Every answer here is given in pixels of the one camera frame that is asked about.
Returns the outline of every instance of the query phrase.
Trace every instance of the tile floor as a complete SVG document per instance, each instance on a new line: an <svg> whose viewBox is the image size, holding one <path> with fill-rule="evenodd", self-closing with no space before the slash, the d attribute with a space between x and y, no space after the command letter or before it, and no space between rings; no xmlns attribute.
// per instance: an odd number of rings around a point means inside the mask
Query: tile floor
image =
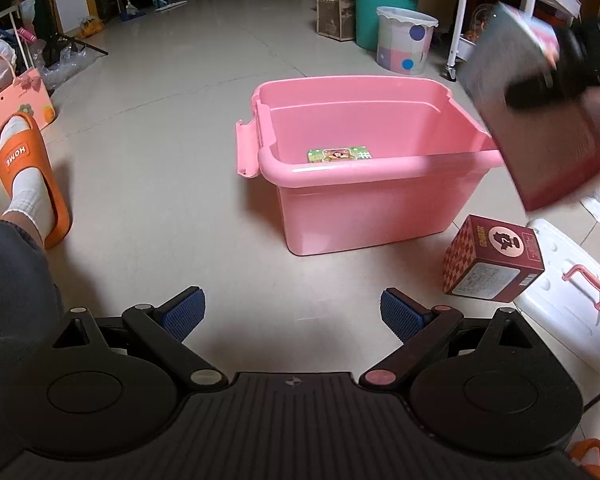
<svg viewBox="0 0 600 480"><path fill-rule="evenodd" d="M440 291L442 254L469 213L525 223L511 179L491 171L445 232L347 253L293 256L275 188L235 173L234 126L250 120L250 96L272 79L385 74L353 42L315 34L315 0L191 0L179 9L112 23L95 39L110 50L54 95L59 117L45 130L74 227L49 254L65 303L115 315L159 304L188 285L207 296L187 339L225 372L352 370L399 341L378 313L396 286L425 305L473 317L499 307ZM426 76L438 76L432 56ZM0 187L0 210L8 203ZM600 224L580 205L543 214L600 262ZM600 376L546 334L585 400ZM600 404L586 436L600 437Z"/></svg>

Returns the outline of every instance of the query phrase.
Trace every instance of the polka dot trash can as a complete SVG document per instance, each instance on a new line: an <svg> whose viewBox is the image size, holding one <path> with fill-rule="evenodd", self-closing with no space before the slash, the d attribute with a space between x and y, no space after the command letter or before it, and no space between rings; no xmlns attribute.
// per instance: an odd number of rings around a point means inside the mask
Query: polka dot trash can
<svg viewBox="0 0 600 480"><path fill-rule="evenodd" d="M378 65L400 74L422 74L438 20L397 7L378 7L377 12Z"/></svg>

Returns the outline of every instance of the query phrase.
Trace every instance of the white lid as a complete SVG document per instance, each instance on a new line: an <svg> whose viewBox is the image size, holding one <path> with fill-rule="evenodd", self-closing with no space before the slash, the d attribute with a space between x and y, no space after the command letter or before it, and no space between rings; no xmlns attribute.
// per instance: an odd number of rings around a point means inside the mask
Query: white lid
<svg viewBox="0 0 600 480"><path fill-rule="evenodd" d="M413 23L413 25L426 25L427 27L437 27L438 20L428 14L417 12L416 10L399 9L398 7L378 7L376 9L378 16L393 18L402 23Z"/></svg>
<svg viewBox="0 0 600 480"><path fill-rule="evenodd" d="M600 289L586 278L600 282L600 264L547 220L533 220L529 227L538 238L545 271L514 303L600 372L600 309L595 307Z"/></svg>

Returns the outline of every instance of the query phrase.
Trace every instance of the pink handbag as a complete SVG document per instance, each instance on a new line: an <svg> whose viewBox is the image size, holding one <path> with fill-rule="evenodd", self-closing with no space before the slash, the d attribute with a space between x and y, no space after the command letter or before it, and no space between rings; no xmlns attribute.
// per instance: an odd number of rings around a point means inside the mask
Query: pink handbag
<svg viewBox="0 0 600 480"><path fill-rule="evenodd" d="M16 112L26 112L35 119L40 130L53 122L56 111L51 103L45 84L42 82L37 68L29 68L16 76L13 66L0 55L10 67L13 82L0 92L0 126Z"/></svg>

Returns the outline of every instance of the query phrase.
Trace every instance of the maroon box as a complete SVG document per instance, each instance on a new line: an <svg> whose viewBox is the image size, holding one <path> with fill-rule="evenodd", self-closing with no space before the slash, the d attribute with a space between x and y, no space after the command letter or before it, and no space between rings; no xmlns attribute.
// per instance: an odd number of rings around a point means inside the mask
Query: maroon box
<svg viewBox="0 0 600 480"><path fill-rule="evenodd" d="M543 272L533 229L469 215L445 253L444 291L509 303Z"/></svg>

